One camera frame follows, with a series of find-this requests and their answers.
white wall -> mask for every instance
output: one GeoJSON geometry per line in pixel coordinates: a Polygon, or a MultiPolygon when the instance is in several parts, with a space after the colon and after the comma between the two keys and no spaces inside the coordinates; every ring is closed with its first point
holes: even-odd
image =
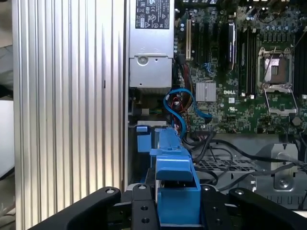
{"type": "Polygon", "coordinates": [[[0,2],[0,47],[12,45],[12,2],[0,2]]]}

silver metal bracket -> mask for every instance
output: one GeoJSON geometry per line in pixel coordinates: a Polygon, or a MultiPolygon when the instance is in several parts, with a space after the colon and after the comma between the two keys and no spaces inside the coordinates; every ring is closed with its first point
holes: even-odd
{"type": "Polygon", "coordinates": [[[268,85],[268,84],[265,84],[263,86],[263,91],[264,91],[265,99],[266,99],[266,102],[267,102],[267,105],[268,105],[268,110],[269,110],[270,114],[278,114],[278,115],[281,115],[281,116],[289,116],[289,114],[297,114],[298,113],[298,107],[297,107],[296,100],[295,100],[293,91],[291,89],[291,86],[289,86],[289,85],[268,85]],[[268,93],[274,93],[276,91],[291,94],[295,108],[285,109],[283,111],[280,110],[280,109],[271,108],[268,93]]]}

sticker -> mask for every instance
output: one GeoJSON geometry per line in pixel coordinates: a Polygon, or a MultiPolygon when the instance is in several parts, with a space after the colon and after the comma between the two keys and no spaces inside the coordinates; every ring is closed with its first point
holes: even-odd
{"type": "Polygon", "coordinates": [[[136,29],[169,29],[170,0],[136,0],[136,29]]]}
{"type": "Polygon", "coordinates": [[[229,104],[234,104],[235,103],[235,98],[234,97],[228,98],[228,103],[229,104]]]}

bolt hole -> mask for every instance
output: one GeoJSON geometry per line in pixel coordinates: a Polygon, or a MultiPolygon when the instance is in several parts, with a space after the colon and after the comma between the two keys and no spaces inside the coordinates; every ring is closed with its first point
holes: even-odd
{"type": "Polygon", "coordinates": [[[143,219],[142,219],[142,223],[148,224],[148,223],[149,223],[149,219],[148,219],[148,218],[143,218],[143,219]]]}
{"type": "Polygon", "coordinates": [[[221,224],[222,224],[222,221],[221,221],[220,219],[216,219],[216,220],[215,220],[215,223],[216,223],[217,225],[221,225],[221,224]]]}

screw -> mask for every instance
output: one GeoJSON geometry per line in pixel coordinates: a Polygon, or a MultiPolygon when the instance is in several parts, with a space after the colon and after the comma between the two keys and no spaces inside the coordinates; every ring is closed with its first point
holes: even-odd
{"type": "Polygon", "coordinates": [[[147,57],[139,57],[138,61],[141,65],[145,65],[148,62],[148,58],[147,57]]]}
{"type": "Polygon", "coordinates": [[[237,194],[239,194],[239,195],[243,195],[243,194],[244,194],[244,192],[243,192],[242,190],[240,190],[240,189],[237,189],[237,190],[235,191],[235,193],[237,193],[237,194]]]}
{"type": "Polygon", "coordinates": [[[210,187],[207,186],[207,185],[203,186],[202,188],[203,188],[205,191],[209,191],[209,190],[210,190],[210,187]]]}
{"type": "Polygon", "coordinates": [[[286,187],[289,186],[289,184],[286,180],[280,180],[279,184],[281,185],[282,188],[286,188],[286,187]]]}
{"type": "Polygon", "coordinates": [[[146,188],[146,186],[144,186],[144,185],[139,186],[139,189],[145,189],[145,188],[146,188]]]}
{"type": "Polygon", "coordinates": [[[115,189],[113,188],[109,188],[108,190],[106,190],[106,193],[108,194],[111,194],[111,193],[114,193],[115,192],[115,189]]]}

